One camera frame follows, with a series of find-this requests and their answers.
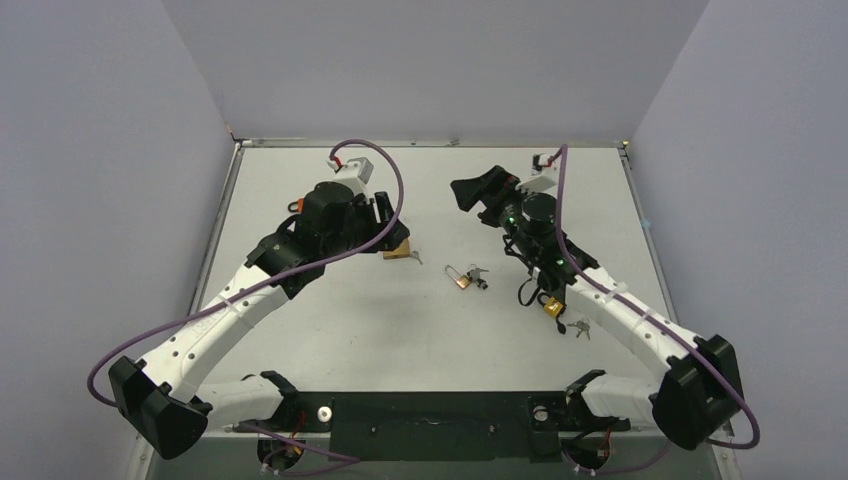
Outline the orange padlock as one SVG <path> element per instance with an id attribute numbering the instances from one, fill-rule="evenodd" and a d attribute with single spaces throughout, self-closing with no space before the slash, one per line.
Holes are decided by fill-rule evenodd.
<path id="1" fill-rule="evenodd" d="M 290 214 L 301 214 L 304 208 L 305 198 L 300 197 L 297 200 L 288 203 L 286 209 Z"/>

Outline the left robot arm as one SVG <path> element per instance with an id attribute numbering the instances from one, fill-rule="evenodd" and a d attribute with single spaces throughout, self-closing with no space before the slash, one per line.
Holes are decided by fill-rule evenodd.
<path id="1" fill-rule="evenodd" d="M 211 429 L 264 421 L 291 427 L 297 389 L 262 371 L 207 384 L 211 370 L 261 320 L 320 278 L 344 254 L 398 249 L 410 231 L 385 192 L 338 181 L 317 184 L 300 209 L 263 237 L 218 295 L 158 347 L 108 371 L 117 409 L 164 459 L 191 449 Z"/>

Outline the small brass padlock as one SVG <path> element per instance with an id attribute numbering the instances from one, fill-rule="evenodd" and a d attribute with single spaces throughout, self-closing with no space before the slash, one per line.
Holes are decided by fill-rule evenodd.
<path id="1" fill-rule="evenodd" d="M 444 267 L 444 272 L 462 290 L 468 288 L 472 283 L 471 279 L 465 273 L 460 272 L 450 264 Z"/>

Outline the large brass padlock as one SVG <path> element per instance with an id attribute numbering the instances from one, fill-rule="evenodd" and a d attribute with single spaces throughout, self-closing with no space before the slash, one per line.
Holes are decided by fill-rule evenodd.
<path id="1" fill-rule="evenodd" d="M 409 258 L 410 255 L 411 255 L 411 247 L 410 247 L 409 239 L 404 239 L 397 248 L 390 250 L 390 251 L 384 251 L 383 252 L 383 259 L 384 260 L 403 259 L 403 258 Z"/>

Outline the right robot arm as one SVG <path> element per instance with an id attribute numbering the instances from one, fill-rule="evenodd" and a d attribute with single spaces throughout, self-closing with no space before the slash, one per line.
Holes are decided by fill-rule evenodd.
<path id="1" fill-rule="evenodd" d="M 566 390 L 564 413 L 578 427 L 603 420 L 656 426 L 674 445 L 693 450 L 740 412 L 743 390 L 733 346 L 674 324 L 630 294 L 591 255 L 558 229 L 557 199 L 500 166 L 450 188 L 464 212 L 476 205 L 482 224 L 503 231 L 504 252 L 518 259 L 554 319 L 573 311 L 581 326 L 597 326 L 626 347 L 649 380 L 585 374 Z"/>

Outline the small padlock key charm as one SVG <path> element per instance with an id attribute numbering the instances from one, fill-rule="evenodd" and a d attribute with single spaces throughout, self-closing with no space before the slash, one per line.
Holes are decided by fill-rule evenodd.
<path id="1" fill-rule="evenodd" d="M 483 274 L 488 273 L 487 269 L 483 269 L 476 264 L 468 266 L 466 276 L 469 280 L 481 290 L 488 289 L 488 282 L 483 278 Z"/>

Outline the yellow padlock keys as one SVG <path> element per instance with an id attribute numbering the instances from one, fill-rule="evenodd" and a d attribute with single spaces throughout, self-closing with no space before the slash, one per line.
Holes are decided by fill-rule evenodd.
<path id="1" fill-rule="evenodd" d="M 574 330 L 577 338 L 584 337 L 586 340 L 591 340 L 591 325 L 586 320 L 578 320 L 572 323 L 563 323 L 556 320 L 556 327 L 561 335 L 566 335 L 569 331 Z"/>

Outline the yellow padlock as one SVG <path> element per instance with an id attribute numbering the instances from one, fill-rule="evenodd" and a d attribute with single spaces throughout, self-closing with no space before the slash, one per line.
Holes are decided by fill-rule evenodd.
<path id="1" fill-rule="evenodd" d="M 558 319 L 565 310 L 565 305 L 554 297 L 549 297 L 543 305 L 544 312 L 551 318 Z"/>

